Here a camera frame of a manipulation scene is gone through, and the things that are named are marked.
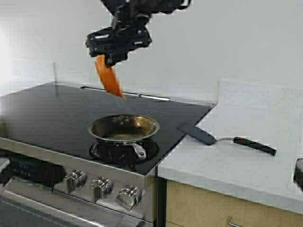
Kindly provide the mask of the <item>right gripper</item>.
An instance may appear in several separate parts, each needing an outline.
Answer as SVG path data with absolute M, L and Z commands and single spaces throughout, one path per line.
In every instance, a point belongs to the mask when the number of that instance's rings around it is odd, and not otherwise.
M 151 4 L 106 4 L 111 26 L 87 35 L 91 57 L 105 54 L 107 68 L 128 59 L 128 52 L 148 47 L 152 39 L 146 28 L 152 16 Z

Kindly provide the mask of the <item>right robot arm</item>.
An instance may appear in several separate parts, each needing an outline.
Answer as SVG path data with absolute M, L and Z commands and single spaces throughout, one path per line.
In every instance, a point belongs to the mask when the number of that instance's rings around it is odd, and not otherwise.
M 153 14 L 172 14 L 185 10 L 190 0 L 103 0 L 112 14 L 111 26 L 87 35 L 86 47 L 91 57 L 105 56 L 111 67 L 128 59 L 128 53 L 148 47 L 151 36 L 146 28 Z

